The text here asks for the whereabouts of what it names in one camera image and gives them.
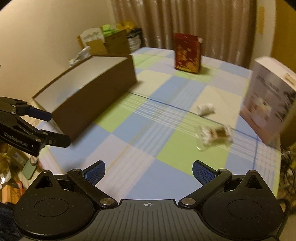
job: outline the cardboard box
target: cardboard box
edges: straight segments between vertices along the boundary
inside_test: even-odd
[[[89,34],[89,31],[86,30],[88,36],[92,36],[93,34]],[[102,41],[99,37],[95,40],[91,41],[83,41],[83,37],[77,37],[78,43],[81,49],[84,49],[86,45],[91,47],[91,54],[104,54],[107,51],[108,54],[130,54],[131,51],[128,45],[128,39],[126,36],[126,31],[121,30],[117,33],[112,33],[110,35],[104,36],[104,41]]]
[[[19,188],[16,184],[5,184],[1,190],[2,200],[1,202],[7,204],[8,202],[16,204],[21,197]]]
[[[87,45],[86,43],[90,41],[100,39],[102,43],[105,42],[102,27],[86,29],[77,37],[77,39],[82,49],[84,49]]]
[[[296,141],[296,74],[271,57],[255,60],[240,115],[261,140],[274,147]]]
[[[137,83],[130,55],[94,55],[71,67],[33,99],[72,141]]]
[[[190,34],[175,34],[175,69],[197,74],[201,68],[202,39]]]

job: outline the red gift box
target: red gift box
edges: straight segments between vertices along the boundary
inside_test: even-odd
[[[190,34],[175,34],[175,69],[197,74],[201,68],[202,39]]]

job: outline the yellow plastic bag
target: yellow plastic bag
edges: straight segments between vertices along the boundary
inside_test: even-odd
[[[116,25],[116,28],[119,30],[125,30],[127,34],[129,34],[134,28],[134,22],[123,21]]]

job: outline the checkered table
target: checkered table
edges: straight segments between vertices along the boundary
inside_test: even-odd
[[[54,174],[84,169],[97,160],[106,175],[97,187],[120,199],[176,199],[201,187],[192,164],[201,160],[234,174],[258,170],[277,194],[280,152],[265,146],[239,116],[251,71],[202,57],[198,75],[174,69],[174,51],[142,48],[133,53],[138,84],[105,111],[70,147],[40,154]],[[213,103],[207,118],[196,106]],[[195,128],[230,125],[234,142],[199,151]],[[38,128],[52,130],[49,124]]]

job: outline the screw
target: screw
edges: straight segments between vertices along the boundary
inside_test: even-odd
[[[101,199],[101,204],[103,204],[104,206],[110,206],[112,205],[113,203],[115,203],[115,200],[113,198],[103,198]]]
[[[194,200],[193,198],[190,198],[190,197],[188,197],[188,198],[183,198],[183,199],[181,200],[181,203],[183,203],[183,204],[186,205],[186,206],[190,206],[190,205],[193,205],[193,204],[195,203],[195,200]]]
[[[287,150],[281,153],[281,157],[284,159],[289,159],[289,157],[291,156],[291,151]]]

